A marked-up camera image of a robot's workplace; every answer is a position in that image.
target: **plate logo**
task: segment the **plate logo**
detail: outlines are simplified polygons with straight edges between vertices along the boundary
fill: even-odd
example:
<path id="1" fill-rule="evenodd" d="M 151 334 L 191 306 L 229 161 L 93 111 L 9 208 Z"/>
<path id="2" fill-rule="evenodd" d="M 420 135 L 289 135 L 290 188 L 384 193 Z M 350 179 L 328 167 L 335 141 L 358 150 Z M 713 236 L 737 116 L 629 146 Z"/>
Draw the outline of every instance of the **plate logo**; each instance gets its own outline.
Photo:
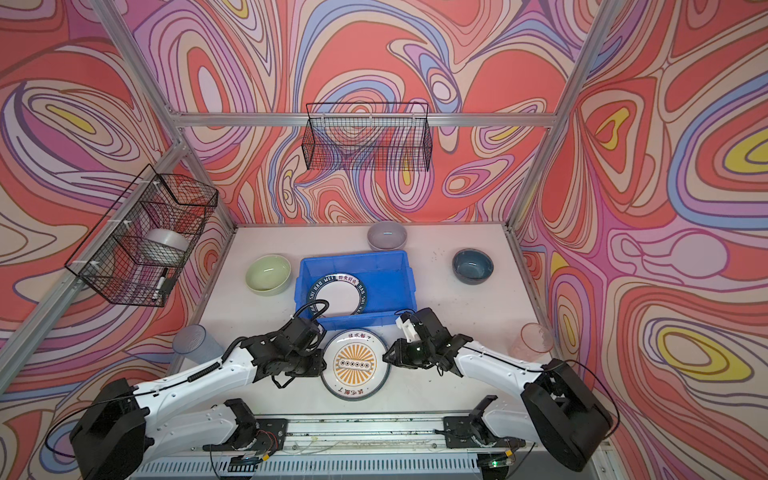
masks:
<path id="1" fill-rule="evenodd" d="M 310 292 L 307 295 L 308 300 L 310 302 L 314 300 L 317 297 L 317 293 L 320 291 L 320 289 L 331 282 L 347 282 L 351 283 L 355 288 L 357 288 L 357 292 L 360 294 L 360 303 L 358 304 L 355 311 L 351 313 L 351 315 L 362 313 L 362 311 L 366 308 L 366 303 L 368 303 L 368 293 L 366 292 L 366 287 L 356 276 L 349 275 L 348 273 L 331 273 L 330 275 L 325 275 L 324 277 L 317 280 L 315 284 L 312 285 L 312 288 L 310 288 Z M 310 311 L 313 314 L 319 311 L 319 307 L 316 303 L 310 305 Z"/>

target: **orange sunburst design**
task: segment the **orange sunburst design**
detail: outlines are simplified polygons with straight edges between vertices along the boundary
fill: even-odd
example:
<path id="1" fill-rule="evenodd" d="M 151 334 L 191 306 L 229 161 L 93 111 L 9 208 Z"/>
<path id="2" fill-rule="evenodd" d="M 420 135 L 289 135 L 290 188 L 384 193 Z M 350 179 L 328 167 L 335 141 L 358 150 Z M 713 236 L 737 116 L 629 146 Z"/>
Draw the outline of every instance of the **orange sunburst design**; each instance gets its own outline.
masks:
<path id="1" fill-rule="evenodd" d="M 342 348 L 334 359 L 336 378 L 348 386 L 360 386 L 376 371 L 376 355 L 370 347 L 353 343 Z"/>

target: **metal rail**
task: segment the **metal rail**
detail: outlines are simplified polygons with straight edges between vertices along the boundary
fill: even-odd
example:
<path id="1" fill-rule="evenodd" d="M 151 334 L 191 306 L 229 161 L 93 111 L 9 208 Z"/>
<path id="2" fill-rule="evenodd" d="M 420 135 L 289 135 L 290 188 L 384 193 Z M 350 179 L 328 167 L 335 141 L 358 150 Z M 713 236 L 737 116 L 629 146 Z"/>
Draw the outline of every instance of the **metal rail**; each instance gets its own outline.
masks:
<path id="1" fill-rule="evenodd" d="M 333 117 L 359 117 L 358 114 L 333 114 Z M 411 114 L 373 114 L 377 118 L 404 117 Z M 303 127 L 306 114 L 195 114 L 174 112 L 170 114 L 177 127 Z M 429 114 L 433 127 L 551 127 L 555 114 Z"/>
<path id="2" fill-rule="evenodd" d="M 594 61 L 598 58 L 605 38 L 611 30 L 614 18 L 616 18 L 617 13 L 621 10 L 622 5 L 624 5 L 624 0 L 604 0 L 600 4 L 598 13 L 592 22 L 592 28 L 590 28 L 587 39 L 584 41 L 584 47 L 579 52 L 574 70 L 571 72 L 571 76 L 563 90 L 563 95 L 558 102 L 555 112 L 557 118 L 550 131 L 542 139 L 536 157 L 531 162 L 528 175 L 525 176 L 525 180 L 523 180 L 523 184 L 520 187 L 520 193 L 512 205 L 507 225 L 514 223 L 513 220 L 520 214 L 520 209 L 523 205 L 526 205 L 528 198 L 535 191 L 534 187 L 538 185 L 541 175 L 544 173 L 544 169 L 554 153 L 555 147 L 557 147 L 558 140 L 568 124 L 571 111 L 573 111 L 576 105 L 576 99 L 579 93 L 581 93 L 581 88 L 584 87 L 584 83 L 587 81 L 592 65 L 594 65 Z"/>
<path id="3" fill-rule="evenodd" d="M 160 86 L 155 81 L 149 65 L 147 65 L 134 36 L 131 34 L 131 30 L 128 29 L 122 15 L 120 15 L 120 12 L 118 12 L 117 8 L 114 6 L 114 2 L 112 0 L 91 0 L 91 5 L 93 6 L 96 15 L 98 15 L 101 20 L 104 30 L 107 31 L 114 46 L 118 49 L 120 55 L 122 55 L 128 73 L 138 82 L 141 89 L 149 98 L 155 115 L 157 115 L 157 118 L 168 131 L 171 138 L 181 142 L 185 147 L 187 159 L 189 160 L 187 166 L 194 177 L 205 184 L 215 187 L 208 172 L 200 161 L 200 158 L 198 158 L 197 153 L 187 142 L 187 138 L 184 136 L 183 131 L 171 118 L 170 103 L 167 101 Z M 168 173 L 159 169 L 157 171 L 160 173 Z M 234 223 L 230 218 L 227 208 L 224 205 L 219 204 L 216 210 L 224 225 L 226 225 L 229 230 L 234 230 Z"/>
<path id="4" fill-rule="evenodd" d="M 158 167 L 175 164 L 181 151 L 182 147 L 175 144 L 157 162 Z M 123 201 L 123 204 L 116 209 L 111 220 L 122 220 L 136 204 L 147 185 L 139 184 L 131 195 Z M 91 258 L 112 231 L 117 228 L 118 224 L 117 221 L 108 222 L 83 248 L 78 260 Z M 2 365 L 2 369 L 0 369 L 0 395 L 11 385 L 13 379 L 24 368 L 29 358 L 56 325 L 56 322 L 66 313 L 83 287 L 82 280 L 68 270 L 64 270 L 54 287 L 45 294 L 43 300 L 32 310 L 23 324 L 11 334 L 8 342 L 0 350 L 0 365 Z"/>

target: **blue plastic bin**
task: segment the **blue plastic bin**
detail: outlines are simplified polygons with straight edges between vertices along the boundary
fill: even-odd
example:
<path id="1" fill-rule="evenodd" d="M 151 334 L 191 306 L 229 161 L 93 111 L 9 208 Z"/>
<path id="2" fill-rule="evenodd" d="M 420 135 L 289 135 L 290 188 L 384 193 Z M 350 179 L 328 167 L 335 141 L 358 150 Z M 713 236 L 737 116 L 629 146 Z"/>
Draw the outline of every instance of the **blue plastic bin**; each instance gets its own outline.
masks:
<path id="1" fill-rule="evenodd" d="M 402 250 L 335 257 L 314 257 L 301 260 L 299 277 L 293 299 L 296 309 L 306 303 L 306 296 L 315 282 L 330 273 L 351 273 L 366 287 L 368 302 L 357 315 L 319 318 L 328 330 L 353 329 L 363 326 L 390 325 L 395 312 L 416 309 L 416 284 L 408 254 Z"/>

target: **psychedelic wallpaper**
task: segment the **psychedelic wallpaper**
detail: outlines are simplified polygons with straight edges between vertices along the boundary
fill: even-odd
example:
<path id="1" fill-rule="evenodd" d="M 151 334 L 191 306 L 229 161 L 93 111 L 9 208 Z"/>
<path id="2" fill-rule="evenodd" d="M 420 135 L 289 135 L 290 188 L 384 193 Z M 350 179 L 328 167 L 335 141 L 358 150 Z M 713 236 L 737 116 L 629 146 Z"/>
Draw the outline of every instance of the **psychedelic wallpaper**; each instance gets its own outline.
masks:
<path id="1" fill-rule="evenodd" d="M 531 111 L 552 112 L 597 9 L 587 0 L 118 4 L 171 106 L 191 112 L 303 112 L 306 102 L 358 98 L 420 99 L 446 113 L 538 99 Z M 443 134 L 450 142 L 452 130 Z"/>
<path id="2" fill-rule="evenodd" d="M 545 0 L 171 0 L 121 11 L 178 111 L 425 101 L 439 113 L 536 113 L 556 108 L 596 9 Z M 410 174 L 305 172 L 301 134 L 187 129 L 236 223 L 503 221 L 543 129 L 436 128 L 433 168 Z"/>
<path id="3" fill-rule="evenodd" d="M 542 127 L 459 127 L 425 171 L 307 171 L 302 128 L 188 127 L 235 223 L 506 221 Z"/>
<path id="4" fill-rule="evenodd" d="M 170 142 L 87 0 L 0 1 L 0 45 L 2 348 L 81 238 Z M 220 223 L 207 225 L 163 309 L 81 293 L 0 396 L 0 479 L 80 476 L 70 458 L 41 449 L 43 435 L 111 379 L 165 373 L 172 336 L 188 322 L 228 236 Z M 53 435 L 62 451 L 73 425 Z"/>
<path id="5" fill-rule="evenodd" d="M 516 222 L 629 478 L 768 477 L 767 112 L 768 2 L 630 0 Z"/>

